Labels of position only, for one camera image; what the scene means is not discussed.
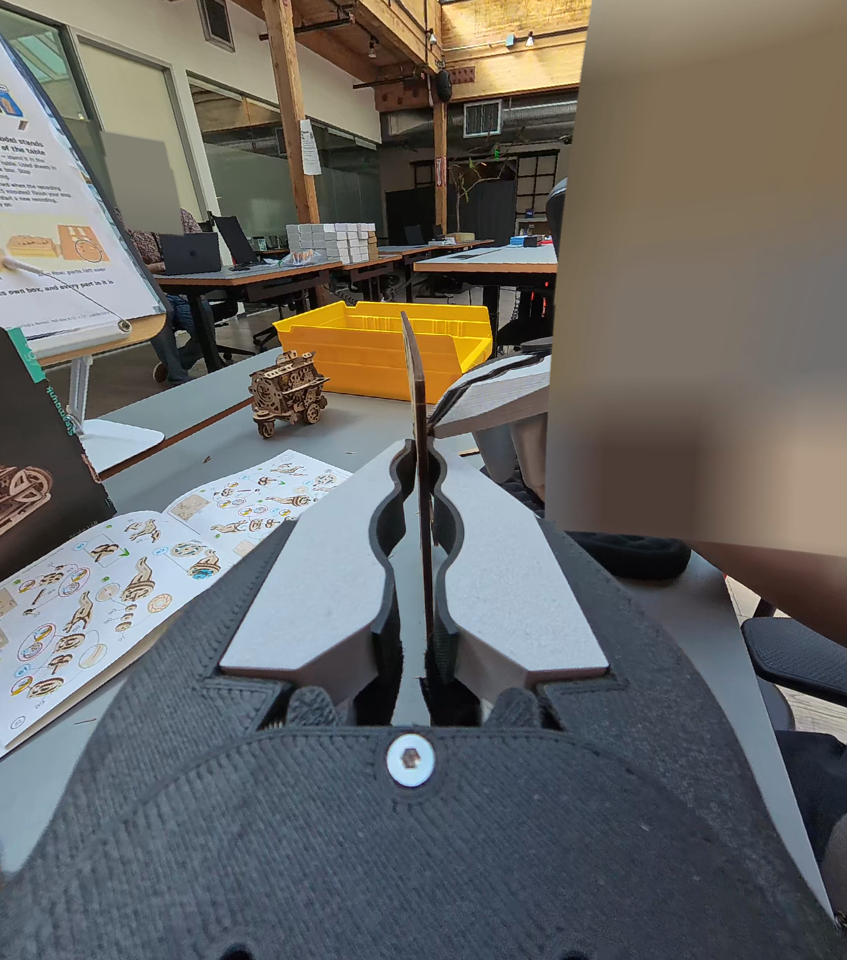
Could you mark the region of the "open instruction booklet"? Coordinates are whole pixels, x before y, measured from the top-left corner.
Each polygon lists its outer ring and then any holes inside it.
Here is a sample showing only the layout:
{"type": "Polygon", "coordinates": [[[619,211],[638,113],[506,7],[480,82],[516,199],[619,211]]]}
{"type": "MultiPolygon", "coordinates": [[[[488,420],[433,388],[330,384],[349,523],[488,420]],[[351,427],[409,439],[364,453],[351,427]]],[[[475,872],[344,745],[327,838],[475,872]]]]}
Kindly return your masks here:
{"type": "Polygon", "coordinates": [[[96,524],[0,582],[0,760],[137,659],[153,630],[350,475],[288,449],[162,511],[96,524]]]}

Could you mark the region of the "black office chair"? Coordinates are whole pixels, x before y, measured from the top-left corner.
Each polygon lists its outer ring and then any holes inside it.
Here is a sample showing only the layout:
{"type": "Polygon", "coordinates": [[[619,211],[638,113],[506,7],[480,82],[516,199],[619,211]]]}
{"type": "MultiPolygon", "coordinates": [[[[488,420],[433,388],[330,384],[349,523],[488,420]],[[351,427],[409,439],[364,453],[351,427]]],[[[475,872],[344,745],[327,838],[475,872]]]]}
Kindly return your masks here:
{"type": "Polygon", "coordinates": [[[847,648],[792,618],[741,625],[757,677],[847,709],[847,648]]]}

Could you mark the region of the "person's dark trousers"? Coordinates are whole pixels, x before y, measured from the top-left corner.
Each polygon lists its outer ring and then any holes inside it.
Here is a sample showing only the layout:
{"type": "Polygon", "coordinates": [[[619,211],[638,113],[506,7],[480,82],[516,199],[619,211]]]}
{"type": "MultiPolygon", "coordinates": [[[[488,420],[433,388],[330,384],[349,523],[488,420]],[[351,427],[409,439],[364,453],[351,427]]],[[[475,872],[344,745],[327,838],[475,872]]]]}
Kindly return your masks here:
{"type": "Polygon", "coordinates": [[[776,738],[815,860],[821,864],[836,824],[847,814],[847,743],[800,730],[778,730],[776,738]]]}

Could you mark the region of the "wooden clipboard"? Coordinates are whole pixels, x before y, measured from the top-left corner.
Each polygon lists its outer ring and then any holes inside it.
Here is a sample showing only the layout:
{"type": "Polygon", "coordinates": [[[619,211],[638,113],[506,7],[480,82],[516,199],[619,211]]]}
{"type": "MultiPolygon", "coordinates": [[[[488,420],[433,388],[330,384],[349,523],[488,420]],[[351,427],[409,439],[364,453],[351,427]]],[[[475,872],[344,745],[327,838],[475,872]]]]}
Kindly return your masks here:
{"type": "Polygon", "coordinates": [[[36,361],[46,368],[148,341],[165,321],[165,313],[129,320],[100,315],[32,323],[21,332],[36,361]]]}

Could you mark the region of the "grey wood-edged desk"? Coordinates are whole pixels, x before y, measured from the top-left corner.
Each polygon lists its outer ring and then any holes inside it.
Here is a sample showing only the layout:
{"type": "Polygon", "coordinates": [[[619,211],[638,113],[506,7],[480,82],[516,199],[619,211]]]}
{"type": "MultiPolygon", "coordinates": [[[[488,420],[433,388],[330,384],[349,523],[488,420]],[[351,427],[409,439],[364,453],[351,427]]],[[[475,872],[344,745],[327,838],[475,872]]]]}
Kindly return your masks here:
{"type": "Polygon", "coordinates": [[[492,345],[518,346],[551,337],[558,261],[554,246],[500,246],[438,256],[414,264],[413,272],[450,277],[482,289],[489,313],[492,345]],[[502,289],[518,294],[516,320],[500,319],[502,289]]]}
{"type": "Polygon", "coordinates": [[[151,275],[167,295],[187,299],[194,318],[197,342],[201,347],[207,371],[215,373],[224,368],[215,339],[215,321],[207,298],[214,292],[232,294],[240,303],[270,303],[273,300],[313,291],[328,284],[332,271],[343,269],[342,261],[309,263],[281,268],[256,266],[247,270],[219,270],[203,273],[151,275]]]}

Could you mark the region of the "white display stand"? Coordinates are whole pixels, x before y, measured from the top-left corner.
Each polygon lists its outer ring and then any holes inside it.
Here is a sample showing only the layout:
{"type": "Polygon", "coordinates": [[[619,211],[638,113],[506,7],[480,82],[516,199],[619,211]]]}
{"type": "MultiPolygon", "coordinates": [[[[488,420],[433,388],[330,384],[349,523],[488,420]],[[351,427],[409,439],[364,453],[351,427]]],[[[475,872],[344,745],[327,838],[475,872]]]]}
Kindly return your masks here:
{"type": "Polygon", "coordinates": [[[66,416],[81,441],[88,462],[94,472],[102,476],[105,471],[153,450],[165,440],[165,434],[103,418],[87,418],[93,362],[92,356],[80,356],[71,361],[66,416]]]}

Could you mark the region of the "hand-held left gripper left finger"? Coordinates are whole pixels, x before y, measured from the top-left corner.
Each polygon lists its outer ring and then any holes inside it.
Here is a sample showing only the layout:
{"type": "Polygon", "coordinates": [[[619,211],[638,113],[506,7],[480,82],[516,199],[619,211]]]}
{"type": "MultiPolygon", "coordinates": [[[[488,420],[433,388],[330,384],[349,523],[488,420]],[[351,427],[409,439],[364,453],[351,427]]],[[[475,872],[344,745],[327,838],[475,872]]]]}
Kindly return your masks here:
{"type": "Polygon", "coordinates": [[[219,668],[322,688],[357,725],[388,726],[404,653],[390,556],[404,537],[395,442],[292,524],[219,668]]]}

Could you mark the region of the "stack of white boxes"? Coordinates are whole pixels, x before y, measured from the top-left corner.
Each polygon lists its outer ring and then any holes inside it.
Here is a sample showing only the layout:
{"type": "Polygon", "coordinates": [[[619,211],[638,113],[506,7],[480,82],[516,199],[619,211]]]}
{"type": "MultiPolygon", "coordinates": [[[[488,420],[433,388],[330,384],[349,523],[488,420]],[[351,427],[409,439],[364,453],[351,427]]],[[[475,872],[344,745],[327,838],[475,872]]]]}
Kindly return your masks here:
{"type": "Polygon", "coordinates": [[[288,223],[285,232],[291,252],[312,251],[344,265],[369,262],[380,253],[372,222],[288,223]]]}

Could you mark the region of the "bare indoor tree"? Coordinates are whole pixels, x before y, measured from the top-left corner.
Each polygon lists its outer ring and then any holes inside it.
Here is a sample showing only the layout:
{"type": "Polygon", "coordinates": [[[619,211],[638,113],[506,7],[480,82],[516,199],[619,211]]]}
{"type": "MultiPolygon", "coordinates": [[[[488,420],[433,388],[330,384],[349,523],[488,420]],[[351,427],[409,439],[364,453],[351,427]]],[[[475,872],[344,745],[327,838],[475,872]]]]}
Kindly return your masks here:
{"type": "Polygon", "coordinates": [[[506,243],[517,205],[517,161],[496,151],[489,158],[466,156],[448,163],[447,226],[477,240],[506,243]]]}

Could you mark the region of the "grey ventilation duct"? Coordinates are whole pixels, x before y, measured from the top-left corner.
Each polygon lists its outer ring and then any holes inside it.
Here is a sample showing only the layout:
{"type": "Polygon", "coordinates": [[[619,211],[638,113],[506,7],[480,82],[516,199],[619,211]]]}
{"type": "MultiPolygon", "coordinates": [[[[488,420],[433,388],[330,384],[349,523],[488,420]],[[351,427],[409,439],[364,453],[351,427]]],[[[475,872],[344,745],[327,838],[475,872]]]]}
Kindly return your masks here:
{"type": "MultiPolygon", "coordinates": [[[[448,108],[447,126],[452,138],[462,138],[463,104],[464,102],[453,103],[448,108]]],[[[518,129],[574,126],[576,98],[547,102],[503,99],[503,104],[502,135],[518,129]]],[[[384,141],[430,137],[433,129],[432,109],[416,108],[382,113],[380,127],[384,141]]]]}

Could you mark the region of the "yellow plastic bin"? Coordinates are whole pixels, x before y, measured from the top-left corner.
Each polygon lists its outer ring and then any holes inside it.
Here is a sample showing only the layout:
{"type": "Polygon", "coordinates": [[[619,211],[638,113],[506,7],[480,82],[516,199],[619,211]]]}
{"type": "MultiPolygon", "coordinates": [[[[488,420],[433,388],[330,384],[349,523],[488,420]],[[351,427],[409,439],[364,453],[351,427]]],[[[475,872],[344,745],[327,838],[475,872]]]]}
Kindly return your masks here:
{"type": "Polygon", "coordinates": [[[415,334],[425,377],[425,399],[436,404],[465,373],[488,360],[493,339],[484,306],[439,303],[336,301],[276,321],[285,351],[314,354],[326,389],[408,401],[402,315],[415,334]]]}

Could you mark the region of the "laser-cut wooden parts sheet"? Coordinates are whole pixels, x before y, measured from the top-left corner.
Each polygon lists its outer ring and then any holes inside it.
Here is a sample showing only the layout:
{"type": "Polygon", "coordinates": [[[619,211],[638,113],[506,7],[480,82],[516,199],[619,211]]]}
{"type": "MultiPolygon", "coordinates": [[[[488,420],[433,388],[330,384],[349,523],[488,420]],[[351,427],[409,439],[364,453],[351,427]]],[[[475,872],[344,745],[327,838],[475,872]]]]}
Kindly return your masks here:
{"type": "Polygon", "coordinates": [[[427,707],[430,723],[438,724],[439,696],[436,661],[433,653],[434,599],[432,571],[432,502],[430,492],[430,449],[426,404],[426,378],[418,343],[406,311],[400,313],[402,341],[408,376],[411,403],[413,440],[416,451],[417,516],[419,524],[419,552],[424,606],[424,675],[418,679],[427,707]]]}

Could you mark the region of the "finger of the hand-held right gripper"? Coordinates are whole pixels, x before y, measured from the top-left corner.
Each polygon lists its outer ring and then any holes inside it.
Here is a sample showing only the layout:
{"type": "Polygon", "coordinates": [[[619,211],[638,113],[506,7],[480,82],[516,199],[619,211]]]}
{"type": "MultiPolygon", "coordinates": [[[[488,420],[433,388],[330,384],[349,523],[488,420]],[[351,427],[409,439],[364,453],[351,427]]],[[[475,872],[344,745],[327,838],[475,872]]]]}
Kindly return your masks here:
{"type": "Polygon", "coordinates": [[[508,426],[550,409],[550,365],[508,366],[448,390],[429,418],[435,439],[508,426]]]}
{"type": "Polygon", "coordinates": [[[524,369],[536,369],[543,366],[550,369],[551,355],[549,352],[518,352],[489,359],[487,362],[475,366],[461,375],[461,381],[481,381],[500,378],[524,369]]]}

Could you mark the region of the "assembled wooden vehicle model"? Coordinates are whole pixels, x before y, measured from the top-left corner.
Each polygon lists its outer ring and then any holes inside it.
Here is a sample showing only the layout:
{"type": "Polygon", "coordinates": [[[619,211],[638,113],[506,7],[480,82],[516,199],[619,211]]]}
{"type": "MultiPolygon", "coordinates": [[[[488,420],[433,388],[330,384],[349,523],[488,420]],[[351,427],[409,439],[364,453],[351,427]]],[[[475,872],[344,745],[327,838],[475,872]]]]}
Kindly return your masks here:
{"type": "Polygon", "coordinates": [[[329,378],[320,374],[314,361],[313,351],[287,350],[273,366],[249,376],[251,412],[261,438],[273,438],[278,422],[313,426],[321,420],[329,378]]]}

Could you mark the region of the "wooden support post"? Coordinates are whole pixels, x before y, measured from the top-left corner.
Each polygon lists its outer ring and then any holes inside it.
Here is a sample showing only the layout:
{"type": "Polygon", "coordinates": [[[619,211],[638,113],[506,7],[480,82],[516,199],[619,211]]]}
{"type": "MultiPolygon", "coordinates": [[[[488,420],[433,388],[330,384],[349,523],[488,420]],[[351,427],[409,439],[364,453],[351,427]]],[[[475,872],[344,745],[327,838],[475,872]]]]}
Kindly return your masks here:
{"type": "Polygon", "coordinates": [[[262,1],[273,77],[281,116],[290,184],[300,223],[319,223],[320,213],[314,177],[305,172],[301,123],[306,120],[305,102],[290,1],[262,1]]]}

